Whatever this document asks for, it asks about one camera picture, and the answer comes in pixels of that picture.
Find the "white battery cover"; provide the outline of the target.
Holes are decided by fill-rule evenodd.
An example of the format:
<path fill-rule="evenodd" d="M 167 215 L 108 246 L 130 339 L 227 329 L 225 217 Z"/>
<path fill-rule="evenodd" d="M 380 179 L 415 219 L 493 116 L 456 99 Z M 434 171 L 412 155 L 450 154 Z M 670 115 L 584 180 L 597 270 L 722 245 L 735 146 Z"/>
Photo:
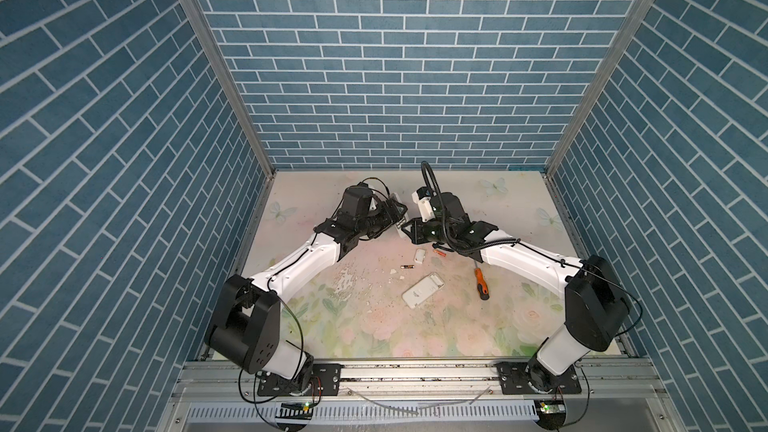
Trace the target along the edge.
<path fill-rule="evenodd" d="M 418 249 L 414 255 L 414 262 L 416 264 L 423 264 L 424 260 L 426 258 L 426 250 L 425 249 Z"/>

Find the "orange handled screwdriver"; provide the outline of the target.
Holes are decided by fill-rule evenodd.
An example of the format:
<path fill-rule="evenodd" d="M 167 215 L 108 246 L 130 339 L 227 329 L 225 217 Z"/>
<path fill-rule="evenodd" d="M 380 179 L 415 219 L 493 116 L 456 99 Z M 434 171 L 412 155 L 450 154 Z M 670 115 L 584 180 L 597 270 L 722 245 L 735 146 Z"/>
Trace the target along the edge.
<path fill-rule="evenodd" d="M 477 261 L 474 262 L 474 275 L 479 297 L 483 301 L 487 301 L 490 298 L 489 289 L 483 276 L 482 269 Z"/>

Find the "white remote control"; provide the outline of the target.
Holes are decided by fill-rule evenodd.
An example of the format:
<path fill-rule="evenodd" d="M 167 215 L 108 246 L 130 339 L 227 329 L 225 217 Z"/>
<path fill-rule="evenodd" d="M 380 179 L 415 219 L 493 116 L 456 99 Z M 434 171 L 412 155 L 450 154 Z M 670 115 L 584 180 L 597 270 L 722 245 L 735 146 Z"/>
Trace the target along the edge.
<path fill-rule="evenodd" d="M 394 207 L 398 220 L 394 223 L 393 228 L 397 232 L 398 236 L 405 240 L 407 235 L 402 230 L 402 226 L 408 221 L 408 207 L 404 205 L 397 193 L 392 192 L 389 196 L 389 201 Z"/>
<path fill-rule="evenodd" d="M 407 289 L 402 294 L 402 299 L 410 309 L 415 309 L 443 288 L 444 285 L 445 282 L 436 273 L 432 273 Z"/>

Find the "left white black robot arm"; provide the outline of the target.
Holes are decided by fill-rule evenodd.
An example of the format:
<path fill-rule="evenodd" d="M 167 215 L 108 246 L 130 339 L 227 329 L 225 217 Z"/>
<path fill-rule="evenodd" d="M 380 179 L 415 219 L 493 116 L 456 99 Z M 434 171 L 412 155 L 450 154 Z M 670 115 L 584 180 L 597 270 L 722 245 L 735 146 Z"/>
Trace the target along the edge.
<path fill-rule="evenodd" d="M 406 220 L 395 195 L 374 207 L 367 198 L 344 199 L 312 236 L 282 261 L 249 277 L 234 275 L 219 292 L 204 343 L 249 374 L 269 372 L 302 382 L 314 358 L 304 340 L 280 337 L 288 301 L 324 269 L 339 262 L 363 238 L 371 240 Z"/>

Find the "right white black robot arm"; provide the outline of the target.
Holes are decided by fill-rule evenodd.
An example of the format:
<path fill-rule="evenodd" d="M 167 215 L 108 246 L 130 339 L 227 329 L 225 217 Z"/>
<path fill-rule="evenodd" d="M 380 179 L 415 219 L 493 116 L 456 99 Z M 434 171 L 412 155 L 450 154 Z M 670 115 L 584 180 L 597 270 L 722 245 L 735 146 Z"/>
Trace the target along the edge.
<path fill-rule="evenodd" d="M 617 283 L 610 263 L 599 256 L 580 260 L 556 254 L 485 221 L 444 225 L 436 218 L 414 218 L 400 230 L 414 244 L 445 245 L 532 281 L 563 301 L 564 322 L 529 362 L 530 375 L 560 377 L 587 353 L 605 351 L 632 310 L 629 293 Z"/>

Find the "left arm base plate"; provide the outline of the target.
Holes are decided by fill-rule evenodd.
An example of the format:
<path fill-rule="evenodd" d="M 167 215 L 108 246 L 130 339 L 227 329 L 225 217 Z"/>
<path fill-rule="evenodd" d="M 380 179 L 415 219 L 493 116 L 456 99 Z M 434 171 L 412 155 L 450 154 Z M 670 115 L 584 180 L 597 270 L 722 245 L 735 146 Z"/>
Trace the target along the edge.
<path fill-rule="evenodd" d="M 343 366 L 340 363 L 314 363 L 309 369 L 304 366 L 295 379 L 285 378 L 276 373 L 263 373 L 257 385 L 259 397 L 283 397 L 309 395 L 313 386 L 320 391 L 316 395 L 337 396 Z"/>

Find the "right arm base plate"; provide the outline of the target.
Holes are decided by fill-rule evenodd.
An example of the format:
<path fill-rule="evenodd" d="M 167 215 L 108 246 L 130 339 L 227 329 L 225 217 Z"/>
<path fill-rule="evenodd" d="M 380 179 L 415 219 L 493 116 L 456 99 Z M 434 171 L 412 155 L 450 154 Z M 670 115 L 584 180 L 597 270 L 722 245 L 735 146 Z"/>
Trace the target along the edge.
<path fill-rule="evenodd" d="M 555 375 L 541 365 L 537 358 L 525 361 L 501 361 L 494 365 L 504 395 L 582 393 L 574 365 L 563 374 Z"/>

